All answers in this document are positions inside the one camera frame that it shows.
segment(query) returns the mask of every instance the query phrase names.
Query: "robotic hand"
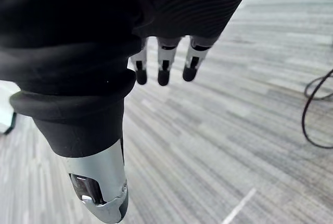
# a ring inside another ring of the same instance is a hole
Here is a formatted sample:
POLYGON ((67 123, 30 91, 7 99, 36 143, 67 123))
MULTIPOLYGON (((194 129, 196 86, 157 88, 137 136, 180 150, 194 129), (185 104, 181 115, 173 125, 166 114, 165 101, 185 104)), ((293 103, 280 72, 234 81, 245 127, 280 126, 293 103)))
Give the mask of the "robotic hand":
POLYGON ((0 0, 0 80, 61 157, 87 209, 120 222, 124 97, 147 82, 146 39, 158 37, 158 83, 169 82, 182 36, 190 35, 183 79, 192 81, 241 0, 0 0))

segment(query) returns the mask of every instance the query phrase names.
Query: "gray striped carpet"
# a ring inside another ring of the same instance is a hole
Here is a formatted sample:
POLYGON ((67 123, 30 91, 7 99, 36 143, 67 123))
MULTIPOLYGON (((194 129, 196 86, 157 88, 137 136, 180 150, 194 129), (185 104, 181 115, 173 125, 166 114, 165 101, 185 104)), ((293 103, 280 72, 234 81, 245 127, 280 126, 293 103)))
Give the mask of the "gray striped carpet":
MULTIPOLYGON (((305 85, 333 68, 333 0, 244 0, 193 83, 180 43, 168 87, 126 98, 130 187, 123 223, 333 223, 333 151, 305 142, 305 85)), ((326 85, 333 88, 333 83, 326 85)), ((309 134, 333 144, 333 102, 314 102, 309 134)), ((31 119, 0 137, 1 224, 100 223, 76 198, 31 119)))

